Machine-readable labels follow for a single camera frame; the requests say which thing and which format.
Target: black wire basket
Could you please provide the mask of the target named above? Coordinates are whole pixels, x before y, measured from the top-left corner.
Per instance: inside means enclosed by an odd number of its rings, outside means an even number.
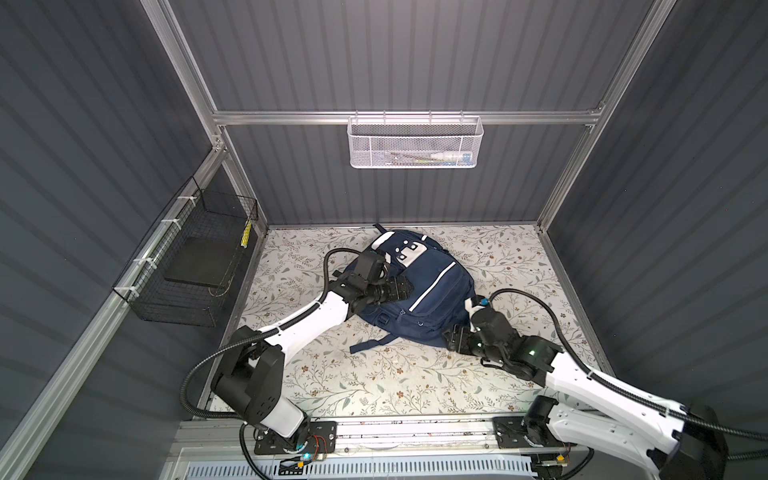
[[[257,235],[256,200],[197,190],[145,256],[133,286],[113,286],[142,319],[216,326],[228,321],[227,300],[237,295],[238,273],[247,266]]]

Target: backpack strap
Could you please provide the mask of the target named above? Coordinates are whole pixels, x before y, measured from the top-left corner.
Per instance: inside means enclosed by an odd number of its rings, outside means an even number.
[[[394,333],[390,333],[389,335],[379,340],[368,340],[367,342],[362,342],[362,343],[358,343],[357,345],[352,345],[349,348],[349,353],[358,353],[358,352],[362,352],[363,350],[372,349],[375,346],[386,345],[387,343],[392,342],[394,339],[398,339],[398,338],[400,337],[395,335]]]

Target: white reflective stripe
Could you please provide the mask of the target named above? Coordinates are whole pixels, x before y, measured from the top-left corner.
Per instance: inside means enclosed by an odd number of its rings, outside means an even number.
[[[374,250],[376,250],[377,248],[379,248],[380,246],[382,246],[382,243],[386,242],[386,241],[387,241],[387,239],[388,239],[388,238],[390,238],[390,237],[391,237],[392,235],[394,235],[394,234],[395,234],[395,232],[387,232],[387,233],[383,233],[381,237],[377,238],[377,239],[376,239],[376,241],[374,241],[373,243],[371,243],[371,248],[373,248]]]
[[[413,305],[411,305],[411,308],[409,308],[408,310],[410,310],[412,312],[413,309],[415,309],[421,303],[421,301],[424,300],[424,297],[427,296],[427,294],[429,292],[431,292],[433,288],[435,288],[435,285],[437,285],[437,282],[440,281],[442,276],[445,275],[445,273],[448,272],[448,270],[450,270],[454,265],[456,265],[456,262],[451,263],[450,265],[448,265],[445,268],[445,270],[440,272],[440,274],[435,279],[435,282],[432,285],[430,285],[429,288],[424,293],[422,293],[422,295],[418,299],[416,299],[416,301],[413,303]]]

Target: floral floor mat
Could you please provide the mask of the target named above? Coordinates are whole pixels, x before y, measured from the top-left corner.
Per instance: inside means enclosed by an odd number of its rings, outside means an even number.
[[[478,294],[511,286],[549,303],[574,350],[596,365],[533,226],[414,230],[447,248],[474,277]],[[271,230],[240,325],[269,325],[310,302],[323,287],[325,252],[335,247],[361,250],[377,236],[374,228]],[[331,271],[342,270],[353,258],[338,253],[331,259]],[[520,334],[558,343],[547,313],[531,300],[502,294],[494,306]],[[404,339],[349,353],[349,346],[385,334],[357,316],[326,331],[286,366],[283,394],[314,417],[516,412],[527,410],[538,393],[548,394],[533,382],[480,366],[477,357]],[[228,410],[215,397],[211,408]]]

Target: metal beam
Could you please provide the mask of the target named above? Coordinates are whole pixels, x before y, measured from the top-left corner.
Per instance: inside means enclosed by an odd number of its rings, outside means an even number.
[[[599,111],[215,111],[217,125],[346,125],[351,117],[361,121],[397,123],[424,121],[459,122],[480,117],[484,125],[594,125]]]
[[[621,62],[621,66],[601,102],[602,109],[598,122],[593,127],[588,128],[578,142],[563,174],[555,184],[554,190],[544,205],[541,215],[539,215],[538,223],[543,231],[547,231],[552,225],[554,216],[558,214],[558,210],[560,210],[566,195],[568,195],[571,187],[573,187],[576,177],[581,172],[584,164],[586,164],[587,159],[594,150],[594,146],[600,140],[600,136],[605,131],[605,127],[611,120],[611,117],[613,117],[619,102],[621,102],[621,98],[624,96],[624,92],[627,91],[632,78],[634,78],[637,69],[640,67],[640,63],[645,58],[648,50],[650,50],[650,46],[654,43],[676,1],[655,0],[650,7],[643,20],[643,24],[640,26],[640,30],[635,35],[632,45],[630,45],[627,54],[624,56],[624,60]]]
[[[546,232],[541,231],[538,233],[538,239],[541,242],[541,247],[544,248],[544,253],[547,254],[547,258],[552,264],[552,269],[554,270],[555,276],[558,278],[558,282],[560,282],[560,286],[563,287],[565,298],[568,299],[568,303],[574,310],[574,316],[576,317],[578,325],[581,327],[581,331],[584,333],[584,339],[587,340],[589,348],[594,354],[594,361],[598,363],[596,367],[602,372],[615,376],[614,369],[608,362],[605,350],[592,328],[592,323],[589,321],[589,317],[587,317],[586,310],[584,310],[584,307],[581,305],[581,300],[579,300],[578,295],[576,294],[576,289],[574,288],[573,283],[571,283],[571,278],[566,273],[565,267],[560,261],[557,250],[554,249],[552,240],[549,239],[549,235],[547,235]]]
[[[201,187],[210,183],[221,165],[222,158],[223,146],[219,144],[210,151],[194,174],[195,181]],[[182,197],[189,197],[196,190],[197,185],[190,180],[164,218],[168,220],[176,218],[185,203],[189,201]],[[141,248],[139,258],[151,254],[169,226],[170,222],[159,223],[157,229]],[[132,263],[122,276],[119,285],[132,285],[141,268],[140,263]],[[101,358],[112,336],[118,331],[128,310],[129,307],[125,301],[114,291],[111,292],[0,451],[0,478],[3,480],[24,478],[96,362]]]
[[[522,417],[524,414],[385,415],[317,420],[338,422],[336,453],[330,456],[433,455],[438,452],[462,455],[498,452],[492,419],[499,416]],[[170,447],[168,461],[178,460],[180,455],[186,460],[242,458],[237,448],[237,431],[242,424],[241,420],[181,422]],[[523,444],[519,449],[505,451],[521,454],[559,452],[562,449],[561,446],[543,449]]]
[[[486,225],[537,225],[535,220],[500,220],[488,222],[382,222],[384,228],[426,228],[426,227],[480,227]],[[295,223],[285,225],[270,225],[271,230],[296,230],[302,228],[373,228],[370,223]]]
[[[187,40],[181,34],[181,27],[170,4],[163,0],[141,0],[141,5],[160,38],[211,144],[215,144],[220,132],[210,113],[216,109],[216,106],[205,86],[203,74],[192,57]]]
[[[229,135],[214,121],[213,113],[216,111],[216,103],[205,84],[203,74],[197,66],[170,2],[168,0],[141,0],[141,5],[146,11],[165,53],[174,66],[211,144],[223,141],[230,152],[228,158],[224,159],[223,168],[232,182],[235,193],[243,197],[257,198]],[[261,210],[261,205],[259,205],[259,211],[257,229],[260,234],[264,235],[268,222]]]

